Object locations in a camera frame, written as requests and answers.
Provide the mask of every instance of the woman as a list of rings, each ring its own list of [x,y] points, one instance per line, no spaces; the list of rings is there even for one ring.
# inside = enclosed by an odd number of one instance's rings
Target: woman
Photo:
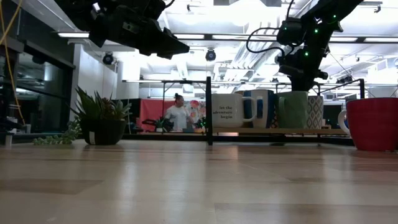
[[[193,119],[184,107],[184,97],[178,93],[175,94],[175,105],[167,109],[165,118],[170,119],[174,123],[174,131],[183,131],[186,129],[187,122],[193,124]]]

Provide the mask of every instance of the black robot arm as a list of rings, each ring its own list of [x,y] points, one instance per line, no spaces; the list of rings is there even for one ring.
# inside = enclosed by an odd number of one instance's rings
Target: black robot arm
[[[98,47],[105,40],[134,47],[140,54],[171,59],[189,52],[170,30],[157,22],[168,7],[163,0],[55,0],[80,30]]]
[[[329,53],[329,41],[334,32],[343,32],[340,26],[364,0],[319,0],[300,19],[287,18],[282,23],[277,41],[281,45],[298,47],[293,55],[279,57],[279,72],[286,74],[292,82],[292,91],[309,91],[315,78],[327,79],[328,74],[319,70],[322,59]]]

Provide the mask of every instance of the yellow cable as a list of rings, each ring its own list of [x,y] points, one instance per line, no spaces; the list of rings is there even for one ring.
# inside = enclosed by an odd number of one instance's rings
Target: yellow cable
[[[18,4],[18,7],[17,7],[17,10],[15,11],[14,15],[12,16],[6,31],[4,32],[4,29],[3,29],[3,34],[2,34],[2,37],[1,37],[1,40],[0,40],[0,46],[1,46],[2,42],[6,39],[6,37],[8,35],[8,32],[10,31],[10,28],[11,28],[12,24],[14,23],[14,20],[17,17],[19,9],[21,8],[21,6],[22,6],[22,0],[19,0],[19,4]]]
[[[2,16],[2,4],[1,4],[1,2],[0,2],[0,17],[1,17],[1,28],[2,28],[3,35],[6,35],[6,33],[4,31],[4,18]],[[10,57],[8,55],[7,39],[4,39],[4,46],[5,46],[5,49],[6,49],[6,59],[7,59],[7,65],[8,65],[8,72],[9,72],[10,78],[11,78],[11,85],[12,85],[12,90],[14,92],[15,102],[16,102],[17,107],[18,107],[19,116],[21,117],[23,124],[26,125],[25,124],[25,119],[24,119],[24,117],[22,115],[21,107],[19,106],[17,92],[16,92],[16,88],[15,88],[15,84],[14,84],[14,77],[12,77]]]

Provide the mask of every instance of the red cup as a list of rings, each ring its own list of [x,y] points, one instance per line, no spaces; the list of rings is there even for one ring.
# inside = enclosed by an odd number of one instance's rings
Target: red cup
[[[347,115],[348,126],[344,123]],[[362,151],[398,149],[398,98],[370,98],[347,103],[338,122]]]

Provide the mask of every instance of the camera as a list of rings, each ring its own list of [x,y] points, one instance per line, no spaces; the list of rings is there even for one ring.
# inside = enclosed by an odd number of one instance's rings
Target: camera
[[[113,53],[112,52],[106,52],[104,58],[102,58],[102,62],[105,65],[112,65],[113,63]]]
[[[214,49],[208,49],[206,53],[206,61],[212,62],[214,60],[216,60],[216,52]]]

